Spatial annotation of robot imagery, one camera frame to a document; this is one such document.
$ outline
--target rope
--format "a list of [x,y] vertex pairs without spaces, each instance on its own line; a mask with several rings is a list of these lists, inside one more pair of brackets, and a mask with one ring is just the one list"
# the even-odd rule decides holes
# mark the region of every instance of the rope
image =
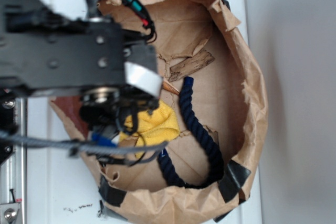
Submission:
[[209,174],[207,180],[200,186],[190,185],[184,182],[175,171],[175,167],[169,158],[169,155],[164,149],[158,156],[158,162],[162,175],[165,178],[169,186],[179,186],[187,188],[204,188],[212,184],[215,181],[220,180],[224,173],[224,162],[222,159],[222,154],[219,150],[218,145],[214,142],[212,137],[199,123],[195,113],[193,111],[192,94],[193,94],[193,83],[194,79],[191,77],[186,77],[184,79],[183,88],[180,93],[180,109],[183,120],[187,126],[187,129],[192,132],[200,146],[204,149],[206,155],[208,156],[209,162]]

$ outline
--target black wire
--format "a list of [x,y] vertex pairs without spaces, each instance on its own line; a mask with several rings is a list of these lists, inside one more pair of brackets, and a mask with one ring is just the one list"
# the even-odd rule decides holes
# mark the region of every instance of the black wire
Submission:
[[[152,39],[153,36],[155,35],[155,25],[154,25],[153,20],[151,19],[151,16],[148,13],[148,10],[141,4],[141,2],[139,0],[131,0],[131,1],[122,0],[122,2],[123,2],[124,6],[127,6],[128,8],[132,9],[135,14],[137,14],[140,18],[143,18],[148,22],[148,24],[146,26],[144,25],[144,28],[145,29],[150,29],[151,32],[150,32],[149,35],[145,36],[145,40],[148,41],[148,40]],[[136,10],[133,7],[133,5],[132,5],[133,2],[136,2],[141,7],[140,11]]]

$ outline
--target brown paper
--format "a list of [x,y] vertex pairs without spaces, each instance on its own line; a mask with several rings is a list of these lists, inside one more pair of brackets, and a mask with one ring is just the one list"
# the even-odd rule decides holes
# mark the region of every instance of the brown paper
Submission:
[[[201,223],[222,215],[249,197],[267,131],[268,103],[260,68],[238,28],[239,20],[221,0],[140,0],[149,10],[157,28],[156,50],[159,72],[170,77],[170,67],[179,57],[196,55],[205,49],[215,58],[191,76],[193,109],[199,121],[218,135],[225,163],[234,160],[251,171],[234,199],[224,202],[213,183],[204,189],[167,187],[156,161],[124,167],[99,166],[95,158],[82,155],[99,184],[103,175],[115,188],[127,190],[120,207],[110,209],[134,223]],[[141,22],[118,0],[100,3],[104,14],[111,14],[124,28],[142,30]],[[182,80],[172,84],[180,90]],[[208,172],[207,157],[188,133],[178,108],[178,96],[165,90],[161,98],[177,114],[180,137],[169,143],[167,151],[176,172],[186,182],[199,185]],[[73,115],[78,106],[52,102],[71,137],[84,138],[86,131]]]

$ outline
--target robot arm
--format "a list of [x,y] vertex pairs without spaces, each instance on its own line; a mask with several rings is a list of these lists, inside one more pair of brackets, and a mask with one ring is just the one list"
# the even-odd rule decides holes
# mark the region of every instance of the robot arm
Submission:
[[[123,30],[112,18],[99,16],[93,0],[87,3],[88,21],[71,21],[39,0],[0,0],[0,88],[10,90],[0,101],[79,95],[80,115],[96,139],[112,139],[120,131],[131,135],[138,128],[137,113],[151,113],[159,105],[162,78],[156,69],[155,49],[147,44],[155,35],[154,23],[138,0],[123,3],[150,29],[148,35]],[[133,128],[125,129],[129,115]],[[0,138],[29,146],[29,141],[4,132]],[[77,150],[98,155],[99,146],[89,144],[91,149]],[[116,147],[107,147],[110,154],[120,153]],[[140,151],[133,149],[124,152]],[[106,151],[99,157],[112,162]]]

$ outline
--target yellow towel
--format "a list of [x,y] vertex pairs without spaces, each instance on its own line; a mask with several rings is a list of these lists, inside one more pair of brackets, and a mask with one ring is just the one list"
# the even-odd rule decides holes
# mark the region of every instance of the yellow towel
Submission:
[[[157,145],[164,141],[170,141],[178,137],[180,128],[178,127],[175,111],[165,104],[162,100],[159,101],[159,108],[149,115],[147,111],[138,113],[139,127],[138,131],[133,136],[138,136],[139,139],[136,146]],[[128,116],[125,121],[126,127],[132,127],[132,116]],[[120,141],[127,137],[126,134],[120,133]]]

